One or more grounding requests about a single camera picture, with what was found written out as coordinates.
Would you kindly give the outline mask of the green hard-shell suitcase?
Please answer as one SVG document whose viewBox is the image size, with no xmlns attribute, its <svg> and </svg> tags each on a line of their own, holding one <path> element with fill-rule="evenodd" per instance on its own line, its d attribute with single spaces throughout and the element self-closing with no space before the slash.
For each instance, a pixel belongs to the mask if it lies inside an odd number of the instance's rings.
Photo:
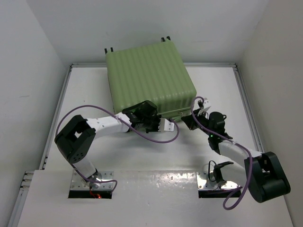
<svg viewBox="0 0 303 227">
<path fill-rule="evenodd" d="M 190 113 L 197 91 L 169 36 L 154 44 L 110 50 L 106 64 L 115 113 L 146 100 L 165 118 Z"/>
</svg>

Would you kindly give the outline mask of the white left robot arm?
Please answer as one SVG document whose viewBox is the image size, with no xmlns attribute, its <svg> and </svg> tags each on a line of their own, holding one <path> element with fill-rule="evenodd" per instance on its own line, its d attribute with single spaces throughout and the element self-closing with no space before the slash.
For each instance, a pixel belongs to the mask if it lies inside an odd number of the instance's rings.
<svg viewBox="0 0 303 227">
<path fill-rule="evenodd" d="M 98 173 L 86 158 L 95 139 L 131 129 L 159 132 L 168 125 L 169 122 L 158 114 L 157 106 L 147 100 L 108 117 L 86 119 L 76 115 L 56 133 L 54 142 L 68 163 L 89 182 Z"/>
</svg>

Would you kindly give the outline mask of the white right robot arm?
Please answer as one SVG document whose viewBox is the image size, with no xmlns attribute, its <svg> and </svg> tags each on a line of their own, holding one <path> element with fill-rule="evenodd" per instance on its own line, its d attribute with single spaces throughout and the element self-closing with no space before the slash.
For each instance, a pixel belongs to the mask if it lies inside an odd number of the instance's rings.
<svg viewBox="0 0 303 227">
<path fill-rule="evenodd" d="M 209 168 L 208 180 L 217 184 L 235 182 L 259 203 L 289 194 L 291 186 L 277 155 L 249 150 L 233 142 L 225 131 L 225 119 L 226 115 L 220 112 L 206 115 L 199 110 L 181 118 L 190 130 L 200 129 L 208 135 L 211 150 L 229 158 Z"/>
</svg>

